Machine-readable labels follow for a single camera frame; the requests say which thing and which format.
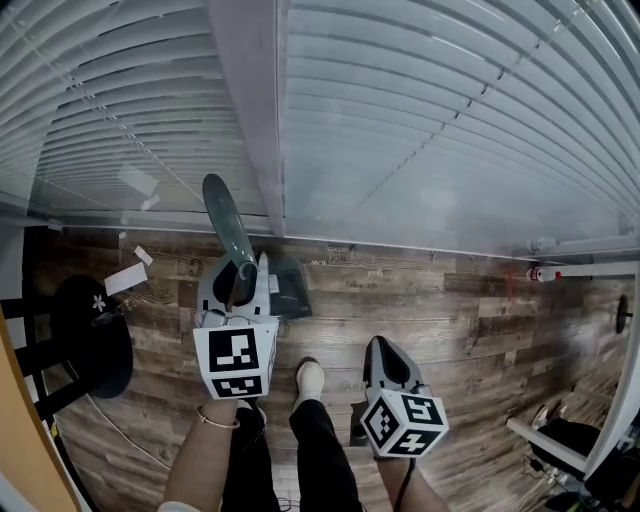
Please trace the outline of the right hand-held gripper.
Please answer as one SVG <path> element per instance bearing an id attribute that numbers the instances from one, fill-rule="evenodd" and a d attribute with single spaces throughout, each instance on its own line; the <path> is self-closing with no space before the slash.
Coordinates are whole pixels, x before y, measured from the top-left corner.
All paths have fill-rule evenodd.
<path id="1" fill-rule="evenodd" d="M 385 378 L 409 389 L 380 388 Z M 364 400 L 352 405 L 349 445 L 379 458 L 421 458 L 449 431 L 443 401 L 422 383 L 418 366 L 398 345 L 374 336 L 363 369 Z"/>

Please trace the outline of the black long-handled dustpan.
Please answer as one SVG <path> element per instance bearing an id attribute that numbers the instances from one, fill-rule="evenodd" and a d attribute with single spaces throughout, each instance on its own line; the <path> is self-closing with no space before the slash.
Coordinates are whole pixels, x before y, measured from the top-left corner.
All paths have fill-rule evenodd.
<path id="1" fill-rule="evenodd" d="M 202 193 L 212 226 L 224 247 L 224 255 L 229 255 L 235 264 L 235 283 L 225 313 L 254 314 L 251 302 L 260 253 L 253 250 L 236 204 L 222 178 L 213 173 L 206 175 Z M 284 254 L 267 255 L 271 314 L 266 316 L 280 320 L 310 317 L 311 304 L 299 260 Z"/>

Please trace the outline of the person's right forearm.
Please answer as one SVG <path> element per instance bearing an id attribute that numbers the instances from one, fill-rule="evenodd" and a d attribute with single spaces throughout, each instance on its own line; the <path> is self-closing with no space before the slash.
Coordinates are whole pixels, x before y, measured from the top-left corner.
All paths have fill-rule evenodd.
<path id="1" fill-rule="evenodd" d="M 377 467 L 394 512 L 450 512 L 429 485 L 413 458 L 376 457 Z"/>

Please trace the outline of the person's left forearm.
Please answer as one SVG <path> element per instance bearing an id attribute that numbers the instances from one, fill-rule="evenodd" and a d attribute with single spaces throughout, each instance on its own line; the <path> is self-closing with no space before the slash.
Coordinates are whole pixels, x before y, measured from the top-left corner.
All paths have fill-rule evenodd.
<path id="1" fill-rule="evenodd" d="M 232 434 L 239 427 L 237 407 L 236 400 L 209 400 L 197 408 L 170 470 L 164 502 L 180 501 L 201 512 L 219 512 Z"/>

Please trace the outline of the person's white right shoe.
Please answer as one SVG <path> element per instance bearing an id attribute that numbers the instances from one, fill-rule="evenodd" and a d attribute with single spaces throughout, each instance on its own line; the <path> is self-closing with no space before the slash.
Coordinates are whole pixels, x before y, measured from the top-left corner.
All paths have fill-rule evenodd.
<path id="1" fill-rule="evenodd" d="M 305 401 L 320 401 L 325 384 L 324 371 L 320 363 L 312 358 L 303 358 L 296 370 L 295 382 L 297 387 L 297 397 L 294 402 L 293 411 Z"/>

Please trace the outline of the white paper sheet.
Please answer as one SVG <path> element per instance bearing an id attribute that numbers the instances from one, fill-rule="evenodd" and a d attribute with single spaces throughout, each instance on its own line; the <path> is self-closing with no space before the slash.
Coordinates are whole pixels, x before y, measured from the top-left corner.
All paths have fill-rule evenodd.
<path id="1" fill-rule="evenodd" d="M 115 295 L 147 280 L 143 262 L 129 266 L 104 279 L 104 287 L 108 296 Z"/>

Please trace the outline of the person's right leg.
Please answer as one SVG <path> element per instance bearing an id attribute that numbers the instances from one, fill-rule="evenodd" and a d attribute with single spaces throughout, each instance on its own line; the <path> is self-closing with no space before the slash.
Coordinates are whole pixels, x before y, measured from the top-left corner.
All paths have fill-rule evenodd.
<path id="1" fill-rule="evenodd" d="M 353 471 L 324 405 L 302 401 L 289 422 L 298 442 L 300 512 L 363 512 Z"/>

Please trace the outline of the person's leg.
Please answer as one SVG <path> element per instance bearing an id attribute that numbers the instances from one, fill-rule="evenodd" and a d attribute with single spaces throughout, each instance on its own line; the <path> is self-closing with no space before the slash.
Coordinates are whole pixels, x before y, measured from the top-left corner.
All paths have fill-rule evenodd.
<path id="1" fill-rule="evenodd" d="M 289 422 L 298 442 L 300 512 L 363 512 L 353 471 L 324 405 L 302 401 Z"/>
<path id="2" fill-rule="evenodd" d="M 261 412 L 237 409 L 220 512 L 280 512 Z"/>

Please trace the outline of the black table base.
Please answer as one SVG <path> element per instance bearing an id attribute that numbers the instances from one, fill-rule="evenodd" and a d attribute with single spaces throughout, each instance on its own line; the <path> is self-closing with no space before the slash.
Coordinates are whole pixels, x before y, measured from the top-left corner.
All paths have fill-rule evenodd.
<path id="1" fill-rule="evenodd" d="M 15 350 L 24 376 L 61 364 L 71 377 L 34 403 L 40 419 L 85 394 L 109 399 L 127 388 L 133 371 L 129 329 L 117 301 L 95 279 L 73 275 L 52 296 L 0 300 L 0 307 L 8 319 L 49 315 L 51 337 Z"/>

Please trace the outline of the white shoe under desk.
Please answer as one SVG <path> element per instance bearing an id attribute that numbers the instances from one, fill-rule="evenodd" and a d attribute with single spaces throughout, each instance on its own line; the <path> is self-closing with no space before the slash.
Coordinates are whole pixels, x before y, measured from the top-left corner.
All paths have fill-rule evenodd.
<path id="1" fill-rule="evenodd" d="M 566 409 L 567 409 L 567 403 L 564 401 L 559 401 L 553 406 L 542 405 L 539 408 L 539 410 L 536 412 L 531 422 L 531 427 L 534 430 L 538 430 L 554 419 L 563 418 L 565 415 Z"/>

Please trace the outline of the person's left leg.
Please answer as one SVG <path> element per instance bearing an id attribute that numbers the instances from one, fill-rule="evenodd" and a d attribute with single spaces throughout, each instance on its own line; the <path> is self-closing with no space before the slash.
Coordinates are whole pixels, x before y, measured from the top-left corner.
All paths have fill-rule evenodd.
<path id="1" fill-rule="evenodd" d="M 261 412 L 237 409 L 220 512 L 280 512 Z"/>

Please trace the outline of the black bag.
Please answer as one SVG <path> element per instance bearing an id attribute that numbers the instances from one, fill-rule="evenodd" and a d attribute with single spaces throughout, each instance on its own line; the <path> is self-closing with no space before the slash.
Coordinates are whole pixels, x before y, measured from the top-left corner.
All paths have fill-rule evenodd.
<path id="1" fill-rule="evenodd" d="M 600 434 L 600 430 L 594 426 L 568 421 L 563 418 L 555 418 L 547 422 L 538 429 L 538 432 L 582 456 L 589 455 Z M 544 463 L 558 469 L 566 466 L 566 463 L 562 460 L 539 446 L 531 444 L 531 448 L 534 455 Z"/>

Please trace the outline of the grey window blinds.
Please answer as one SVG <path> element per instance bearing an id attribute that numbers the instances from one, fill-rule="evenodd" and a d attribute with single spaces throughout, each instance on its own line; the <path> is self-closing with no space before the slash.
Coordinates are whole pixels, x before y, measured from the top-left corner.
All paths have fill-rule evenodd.
<path id="1" fill-rule="evenodd" d="M 0 208 L 206 229 L 212 173 L 267 231 L 207 0 L 0 0 Z"/>
<path id="2" fill-rule="evenodd" d="M 640 0 L 290 0 L 286 29 L 289 236 L 640 234 Z"/>

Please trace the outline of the white desk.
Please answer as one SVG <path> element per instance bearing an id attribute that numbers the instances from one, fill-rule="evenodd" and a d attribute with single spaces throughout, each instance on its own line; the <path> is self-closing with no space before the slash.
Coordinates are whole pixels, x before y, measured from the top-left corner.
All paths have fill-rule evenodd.
<path id="1" fill-rule="evenodd" d="M 631 311 L 634 319 L 619 383 L 614 396 L 604 395 L 598 399 L 608 405 L 609 409 L 604 426 L 589 455 L 580 455 L 517 418 L 510 417 L 506 422 L 506 427 L 511 431 L 580 471 L 585 477 L 590 477 L 616 447 L 640 410 L 640 260 L 579 265 L 538 264 L 534 267 L 555 268 L 562 274 L 560 279 L 622 276 L 634 278 L 634 301 Z"/>

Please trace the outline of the black round disc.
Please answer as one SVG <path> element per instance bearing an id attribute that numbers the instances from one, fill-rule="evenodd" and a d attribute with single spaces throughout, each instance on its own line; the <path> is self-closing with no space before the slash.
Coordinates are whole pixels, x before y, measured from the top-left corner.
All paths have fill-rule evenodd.
<path id="1" fill-rule="evenodd" d="M 615 332 L 621 334 L 627 324 L 627 321 L 633 317 L 633 314 L 629 311 L 629 301 L 626 295 L 622 295 L 618 302 L 618 309 L 616 313 Z"/>

